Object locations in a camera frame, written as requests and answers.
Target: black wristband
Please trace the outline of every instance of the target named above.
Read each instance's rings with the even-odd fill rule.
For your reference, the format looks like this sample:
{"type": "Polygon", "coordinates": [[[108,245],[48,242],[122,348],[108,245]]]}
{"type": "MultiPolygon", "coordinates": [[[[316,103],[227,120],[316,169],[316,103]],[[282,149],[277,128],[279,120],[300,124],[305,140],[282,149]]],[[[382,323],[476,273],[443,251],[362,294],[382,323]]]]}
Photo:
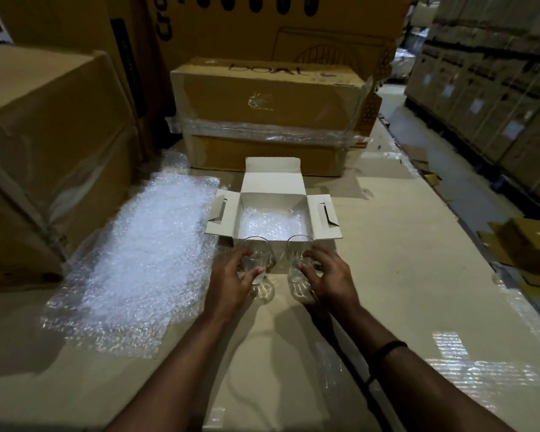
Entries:
{"type": "Polygon", "coordinates": [[[370,379],[378,378],[378,372],[384,358],[395,348],[406,347],[408,345],[404,341],[390,341],[388,344],[380,347],[370,356],[366,362],[368,363],[368,370],[370,371],[370,379]]]}

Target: table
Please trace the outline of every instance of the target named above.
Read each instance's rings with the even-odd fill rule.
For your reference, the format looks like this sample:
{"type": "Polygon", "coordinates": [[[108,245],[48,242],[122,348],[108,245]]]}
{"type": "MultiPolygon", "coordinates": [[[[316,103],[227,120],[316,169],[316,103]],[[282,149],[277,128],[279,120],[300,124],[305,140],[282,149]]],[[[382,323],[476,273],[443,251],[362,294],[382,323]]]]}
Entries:
{"type": "MultiPolygon", "coordinates": [[[[395,159],[399,152],[380,123],[373,138],[366,150],[349,153],[342,178],[304,178],[309,194],[332,195],[344,235],[337,250],[351,266],[361,303],[512,427],[540,431],[539,316],[519,291],[498,284],[452,211],[395,159]]],[[[240,188],[240,173],[193,173],[240,188]]],[[[198,427],[379,430],[285,276],[270,280],[274,297],[254,301],[207,373],[195,409],[198,427]]],[[[52,294],[0,294],[0,430],[101,429],[189,325],[170,327],[155,360],[76,349],[38,329],[52,294]]],[[[366,377],[355,347],[337,334],[366,377]]],[[[380,389],[373,392],[396,424],[380,389]]]]}

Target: small white cardboard box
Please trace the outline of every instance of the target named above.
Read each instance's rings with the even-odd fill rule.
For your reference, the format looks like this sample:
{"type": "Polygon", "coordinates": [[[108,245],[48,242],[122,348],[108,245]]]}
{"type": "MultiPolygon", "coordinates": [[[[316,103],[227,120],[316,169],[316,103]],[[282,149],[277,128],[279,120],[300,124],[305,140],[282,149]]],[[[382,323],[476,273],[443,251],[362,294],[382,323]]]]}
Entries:
{"type": "MultiPolygon", "coordinates": [[[[342,238],[330,195],[306,195],[298,158],[247,158],[241,191],[218,189],[206,233],[231,237],[237,245],[245,238],[240,230],[246,209],[270,215],[273,212],[298,212],[301,221],[306,222],[303,225],[308,231],[306,234],[314,240],[342,238]]],[[[271,227],[275,231],[281,225],[272,224],[271,227]]],[[[289,238],[288,231],[284,232],[286,235],[278,239],[270,230],[267,236],[264,231],[257,235],[270,241],[276,257],[280,258],[289,238]]]]}

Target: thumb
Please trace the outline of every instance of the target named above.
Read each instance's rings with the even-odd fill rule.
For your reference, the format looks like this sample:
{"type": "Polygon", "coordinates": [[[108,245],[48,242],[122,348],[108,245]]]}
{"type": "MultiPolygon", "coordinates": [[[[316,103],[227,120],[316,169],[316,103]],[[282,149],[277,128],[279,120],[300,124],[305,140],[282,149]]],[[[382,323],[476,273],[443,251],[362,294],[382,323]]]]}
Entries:
{"type": "Polygon", "coordinates": [[[320,282],[320,277],[318,277],[316,271],[314,271],[314,268],[310,267],[307,264],[300,264],[298,265],[298,269],[302,271],[302,274],[306,276],[306,278],[310,281],[310,286],[312,287],[312,289],[318,286],[318,283],[320,282]]]}
{"type": "Polygon", "coordinates": [[[256,276],[262,274],[264,272],[264,268],[258,267],[258,268],[252,268],[250,271],[248,271],[244,277],[242,278],[242,286],[245,288],[250,288],[252,286],[252,282],[254,282],[254,279],[256,276]]]}

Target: concrete floor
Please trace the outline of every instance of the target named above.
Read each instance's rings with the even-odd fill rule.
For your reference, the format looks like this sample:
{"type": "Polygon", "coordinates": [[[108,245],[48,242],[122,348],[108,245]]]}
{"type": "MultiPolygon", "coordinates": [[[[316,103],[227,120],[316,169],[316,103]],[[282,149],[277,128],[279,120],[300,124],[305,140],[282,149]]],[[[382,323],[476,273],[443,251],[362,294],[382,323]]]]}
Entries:
{"type": "MultiPolygon", "coordinates": [[[[451,209],[466,223],[471,232],[489,232],[490,222],[505,222],[523,213],[504,196],[490,189],[489,182],[476,174],[468,162],[458,155],[451,144],[404,107],[405,86],[384,85],[378,90],[382,97],[380,113],[390,123],[390,132],[401,144],[422,147],[428,155],[430,169],[442,178],[436,188],[451,209]]],[[[517,271],[508,273],[521,281],[517,271]]],[[[523,291],[540,313],[540,288],[523,291]]]]}

